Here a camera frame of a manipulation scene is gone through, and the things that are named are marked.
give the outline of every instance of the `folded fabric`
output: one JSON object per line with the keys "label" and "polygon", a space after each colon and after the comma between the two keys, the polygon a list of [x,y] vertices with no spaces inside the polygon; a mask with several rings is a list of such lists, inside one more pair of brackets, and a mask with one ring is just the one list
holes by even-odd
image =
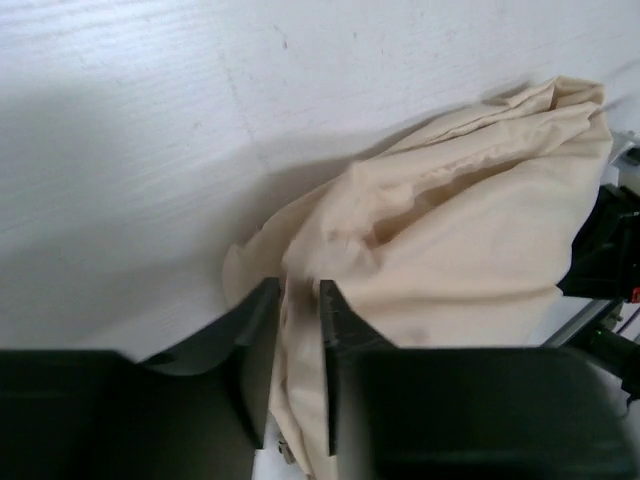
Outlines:
{"label": "folded fabric", "polygon": [[283,280],[271,411],[308,475],[335,478],[319,280],[399,346],[524,343],[561,295],[596,200],[611,149],[603,98],[558,77],[437,118],[230,248],[230,306],[265,276]]}

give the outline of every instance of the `beige cloth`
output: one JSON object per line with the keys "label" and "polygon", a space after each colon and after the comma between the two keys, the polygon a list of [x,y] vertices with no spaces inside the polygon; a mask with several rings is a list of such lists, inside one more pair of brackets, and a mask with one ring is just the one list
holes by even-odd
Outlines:
{"label": "beige cloth", "polygon": [[440,117],[231,247],[229,304],[262,277],[285,279],[271,411],[307,474],[335,478],[318,281],[334,279],[400,346],[523,343],[560,296],[597,196],[611,148],[603,94],[558,77]]}

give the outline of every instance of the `black mechanical part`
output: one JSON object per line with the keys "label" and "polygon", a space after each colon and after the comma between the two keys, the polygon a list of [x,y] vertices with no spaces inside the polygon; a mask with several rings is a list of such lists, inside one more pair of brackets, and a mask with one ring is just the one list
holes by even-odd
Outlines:
{"label": "black mechanical part", "polygon": [[248,480],[264,437],[279,282],[134,364],[115,352],[0,352],[0,476]]}
{"label": "black mechanical part", "polygon": [[320,292],[340,480],[636,478],[631,443],[577,353],[393,348],[333,282]]}
{"label": "black mechanical part", "polygon": [[600,187],[572,245],[572,264],[558,287],[567,296],[640,302],[640,197]]}

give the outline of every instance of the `crumpled towel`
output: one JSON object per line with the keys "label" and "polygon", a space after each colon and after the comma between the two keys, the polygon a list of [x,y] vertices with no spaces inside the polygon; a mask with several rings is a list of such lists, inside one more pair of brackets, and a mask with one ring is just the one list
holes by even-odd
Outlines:
{"label": "crumpled towel", "polygon": [[229,305],[265,276],[284,280],[271,411],[305,473],[335,478],[319,280],[400,346],[524,343],[561,295],[597,197],[603,98],[602,85],[558,77],[437,118],[230,248]]}

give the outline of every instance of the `cloth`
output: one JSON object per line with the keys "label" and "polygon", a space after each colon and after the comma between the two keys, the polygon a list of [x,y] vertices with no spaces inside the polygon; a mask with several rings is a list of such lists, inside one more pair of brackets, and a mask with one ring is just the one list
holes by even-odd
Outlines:
{"label": "cloth", "polygon": [[522,344],[561,295],[595,203],[612,142],[603,101],[602,85],[558,77],[442,116],[229,249],[230,305],[283,280],[270,408],[305,473],[335,478],[319,280],[399,346]]}

